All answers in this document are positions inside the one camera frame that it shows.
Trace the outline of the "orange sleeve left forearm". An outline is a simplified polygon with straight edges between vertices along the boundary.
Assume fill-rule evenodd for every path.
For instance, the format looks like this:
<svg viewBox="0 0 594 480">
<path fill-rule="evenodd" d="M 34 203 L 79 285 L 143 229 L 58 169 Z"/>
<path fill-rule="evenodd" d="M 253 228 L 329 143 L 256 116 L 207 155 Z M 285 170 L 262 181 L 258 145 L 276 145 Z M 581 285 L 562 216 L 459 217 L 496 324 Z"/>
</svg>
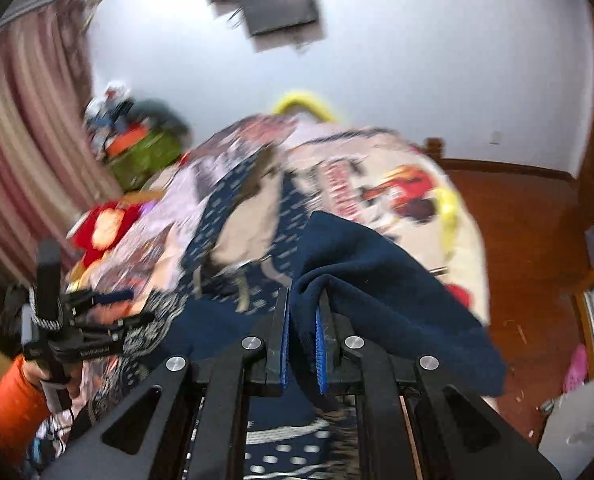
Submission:
<svg viewBox="0 0 594 480">
<path fill-rule="evenodd" d="M 19 466 L 36 430 L 50 411 L 37 374 L 28 376 L 23 356 L 12 361 L 0 380 L 0 450 Z"/>
</svg>

